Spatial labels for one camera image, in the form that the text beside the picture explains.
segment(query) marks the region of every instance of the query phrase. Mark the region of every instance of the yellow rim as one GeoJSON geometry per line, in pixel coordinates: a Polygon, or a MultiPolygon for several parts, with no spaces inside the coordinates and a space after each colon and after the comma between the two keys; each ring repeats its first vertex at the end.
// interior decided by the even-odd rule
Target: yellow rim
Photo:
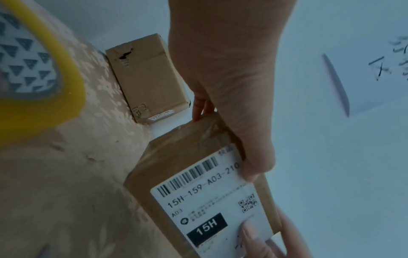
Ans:
{"type": "Polygon", "coordinates": [[[0,99],[0,129],[38,131],[78,115],[85,105],[84,82],[79,69],[59,40],[20,0],[0,0],[31,32],[55,61],[62,83],[57,96],[41,101],[0,99]]]}

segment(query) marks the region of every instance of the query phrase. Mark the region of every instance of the package being held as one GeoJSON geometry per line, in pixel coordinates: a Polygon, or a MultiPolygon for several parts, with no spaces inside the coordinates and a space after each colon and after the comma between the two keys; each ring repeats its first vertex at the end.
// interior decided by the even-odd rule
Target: package being held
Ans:
{"type": "Polygon", "coordinates": [[[267,240],[281,229],[266,178],[240,177],[244,150],[219,115],[153,140],[125,182],[183,258],[239,258],[240,225],[267,240]]]}
{"type": "Polygon", "coordinates": [[[116,46],[106,54],[137,123],[153,124],[190,106],[160,35],[116,46]]]}

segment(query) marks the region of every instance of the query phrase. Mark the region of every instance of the barcode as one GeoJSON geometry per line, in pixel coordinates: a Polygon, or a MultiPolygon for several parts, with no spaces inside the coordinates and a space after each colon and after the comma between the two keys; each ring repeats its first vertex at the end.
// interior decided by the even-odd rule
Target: barcode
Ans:
{"type": "Polygon", "coordinates": [[[215,157],[211,157],[209,159],[204,160],[201,164],[198,164],[190,168],[186,172],[183,172],[181,175],[162,184],[157,188],[157,190],[163,197],[166,197],[167,195],[173,193],[174,191],[193,182],[198,177],[203,175],[205,172],[208,172],[217,166],[218,166],[217,159],[215,157]]]}

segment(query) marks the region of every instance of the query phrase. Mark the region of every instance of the yellow object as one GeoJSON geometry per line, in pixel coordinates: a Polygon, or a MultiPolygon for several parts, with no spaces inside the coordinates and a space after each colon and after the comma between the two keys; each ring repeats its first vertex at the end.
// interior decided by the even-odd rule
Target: yellow object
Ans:
{"type": "Polygon", "coordinates": [[[85,105],[81,73],[59,40],[20,0],[0,0],[47,49],[59,71],[61,92],[39,101],[0,99],[0,146],[27,138],[78,116],[85,105]]]}

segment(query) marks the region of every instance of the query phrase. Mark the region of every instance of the cardboard box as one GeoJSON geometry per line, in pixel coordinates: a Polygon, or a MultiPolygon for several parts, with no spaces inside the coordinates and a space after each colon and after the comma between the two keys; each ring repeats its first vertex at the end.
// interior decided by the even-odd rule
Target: cardboard box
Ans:
{"type": "MultiPolygon", "coordinates": [[[[199,255],[151,191],[172,176],[186,171],[186,168],[231,144],[235,144],[238,155],[244,160],[245,154],[240,140],[228,129],[220,116],[204,116],[198,122],[189,122],[150,142],[125,182],[127,189],[183,258],[197,258],[199,255]]],[[[276,234],[281,230],[281,222],[265,175],[259,176],[254,185],[266,214],[265,221],[269,222],[276,234]]]]}
{"type": "Polygon", "coordinates": [[[190,106],[160,35],[119,45],[106,54],[137,123],[153,124],[190,106]]]}

